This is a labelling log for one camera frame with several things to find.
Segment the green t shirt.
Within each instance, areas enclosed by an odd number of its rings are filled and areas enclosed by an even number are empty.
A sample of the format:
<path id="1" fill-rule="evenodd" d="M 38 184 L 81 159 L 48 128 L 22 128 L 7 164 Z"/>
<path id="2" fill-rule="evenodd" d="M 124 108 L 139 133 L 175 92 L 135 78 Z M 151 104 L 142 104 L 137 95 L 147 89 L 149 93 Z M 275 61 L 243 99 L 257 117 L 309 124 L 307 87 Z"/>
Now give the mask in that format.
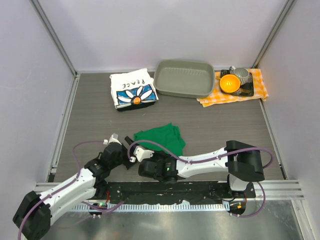
<path id="1" fill-rule="evenodd" d="M 133 137 L 135 141 L 148 140 L 155 142 L 176 156 L 182 156 L 184 154 L 185 140 L 181 136 L 180 128 L 172 123 L 139 131 L 135 133 Z"/>

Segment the grey plastic tray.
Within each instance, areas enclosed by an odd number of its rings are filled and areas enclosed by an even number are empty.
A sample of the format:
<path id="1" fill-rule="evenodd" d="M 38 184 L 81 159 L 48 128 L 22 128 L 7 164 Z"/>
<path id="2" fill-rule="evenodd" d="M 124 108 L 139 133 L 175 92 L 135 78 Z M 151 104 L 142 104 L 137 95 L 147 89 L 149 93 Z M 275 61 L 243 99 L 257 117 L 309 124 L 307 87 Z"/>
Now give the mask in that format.
<path id="1" fill-rule="evenodd" d="M 206 62 L 166 59 L 158 63 L 153 78 L 160 94 L 202 99 L 213 92 L 216 75 Z"/>

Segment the orange bowl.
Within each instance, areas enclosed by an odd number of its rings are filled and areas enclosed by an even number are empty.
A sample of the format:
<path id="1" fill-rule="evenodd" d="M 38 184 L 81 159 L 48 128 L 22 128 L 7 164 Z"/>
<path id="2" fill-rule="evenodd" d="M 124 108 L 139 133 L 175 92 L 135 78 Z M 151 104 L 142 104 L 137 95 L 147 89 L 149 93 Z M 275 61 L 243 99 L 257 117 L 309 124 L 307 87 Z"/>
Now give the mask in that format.
<path id="1" fill-rule="evenodd" d="M 241 82 L 236 75 L 226 74 L 220 79 L 219 86 L 224 93 L 232 94 L 240 88 Z"/>

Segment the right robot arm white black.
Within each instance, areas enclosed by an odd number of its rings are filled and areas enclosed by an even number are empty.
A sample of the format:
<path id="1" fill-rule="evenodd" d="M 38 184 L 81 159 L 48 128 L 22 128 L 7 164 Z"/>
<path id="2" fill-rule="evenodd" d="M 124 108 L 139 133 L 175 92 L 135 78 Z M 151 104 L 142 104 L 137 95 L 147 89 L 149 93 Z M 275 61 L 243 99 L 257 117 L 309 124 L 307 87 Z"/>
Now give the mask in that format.
<path id="1" fill-rule="evenodd" d="M 235 140 L 227 141 L 225 147 L 213 152 L 194 156 L 176 156 L 140 145 L 133 155 L 140 163 L 140 176 L 162 183 L 176 183 L 200 174 L 228 173 L 225 190 L 233 198 L 242 194 L 248 183 L 265 180 L 261 150 Z"/>

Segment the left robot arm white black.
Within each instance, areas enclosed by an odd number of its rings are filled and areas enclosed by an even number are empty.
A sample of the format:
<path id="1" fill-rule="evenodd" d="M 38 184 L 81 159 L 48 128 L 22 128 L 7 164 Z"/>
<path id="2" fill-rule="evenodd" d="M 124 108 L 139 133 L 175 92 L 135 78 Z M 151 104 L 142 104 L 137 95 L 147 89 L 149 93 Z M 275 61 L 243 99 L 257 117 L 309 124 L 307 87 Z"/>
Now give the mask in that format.
<path id="1" fill-rule="evenodd" d="M 116 133 L 102 144 L 105 145 L 103 152 L 84 167 L 79 166 L 75 175 L 46 191 L 32 190 L 24 196 L 12 219 L 18 228 L 18 239 L 41 239 L 71 207 L 92 197 L 100 200 L 106 195 L 106 178 L 111 171 L 131 162 Z"/>

